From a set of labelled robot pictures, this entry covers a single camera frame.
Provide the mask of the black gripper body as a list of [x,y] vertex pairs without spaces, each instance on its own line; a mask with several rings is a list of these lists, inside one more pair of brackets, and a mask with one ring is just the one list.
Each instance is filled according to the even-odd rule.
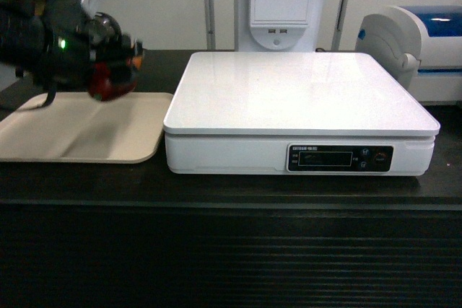
[[131,38],[112,16],[97,11],[96,2],[47,0],[40,16],[44,51],[32,70],[38,83],[86,87],[104,70],[113,84],[132,83]]

